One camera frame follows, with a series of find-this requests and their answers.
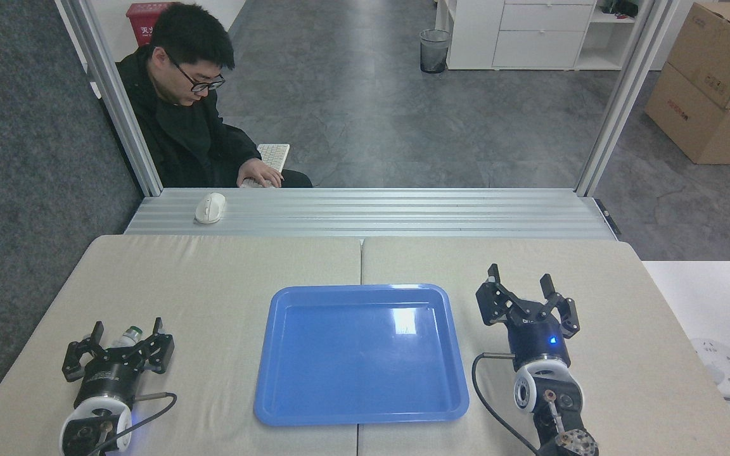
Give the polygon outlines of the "person's right hand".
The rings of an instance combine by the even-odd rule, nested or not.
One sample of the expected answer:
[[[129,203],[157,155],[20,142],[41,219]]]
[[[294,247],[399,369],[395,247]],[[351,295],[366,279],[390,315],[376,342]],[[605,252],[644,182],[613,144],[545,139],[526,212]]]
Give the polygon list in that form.
[[[258,158],[250,158],[240,165],[236,184],[238,187],[241,187],[247,179],[253,179],[261,186],[273,186],[277,188],[282,187],[284,180],[280,171],[270,167],[270,165],[267,165]]]

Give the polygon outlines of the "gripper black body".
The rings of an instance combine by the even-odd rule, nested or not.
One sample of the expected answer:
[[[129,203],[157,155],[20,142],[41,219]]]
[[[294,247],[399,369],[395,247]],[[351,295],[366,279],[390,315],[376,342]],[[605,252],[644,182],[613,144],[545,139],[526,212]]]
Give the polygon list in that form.
[[[515,355],[513,369],[518,372],[524,365],[537,360],[562,361],[571,366],[560,323],[553,314],[541,317],[539,313],[520,315],[510,311],[505,320],[509,334],[509,348]]]
[[[139,350],[105,350],[105,356],[96,356],[86,365],[74,407],[95,396],[107,396],[133,408],[139,376],[145,363],[146,357]]]

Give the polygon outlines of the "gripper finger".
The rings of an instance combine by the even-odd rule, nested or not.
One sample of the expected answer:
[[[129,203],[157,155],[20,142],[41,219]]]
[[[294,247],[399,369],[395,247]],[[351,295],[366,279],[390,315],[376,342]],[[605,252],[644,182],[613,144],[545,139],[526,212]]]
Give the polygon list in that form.
[[[550,274],[540,278],[540,288],[545,302],[537,303],[532,312],[532,325],[547,340],[570,339],[580,330],[575,300],[559,293]]]
[[[112,355],[99,343],[103,332],[103,323],[96,321],[89,335],[84,336],[80,341],[71,341],[68,344],[63,361],[63,375],[67,382],[79,379],[84,379],[84,382],[92,381],[96,373],[101,372],[110,364]],[[84,354],[92,357],[86,367],[81,364]]]
[[[139,354],[144,363],[140,370],[165,374],[174,351],[174,338],[164,332],[162,318],[156,318],[151,335],[140,343]]]
[[[492,326],[498,322],[510,322],[513,326],[520,326],[522,324],[520,298],[501,284],[496,263],[489,267],[487,274],[489,276],[476,291],[483,323]]]

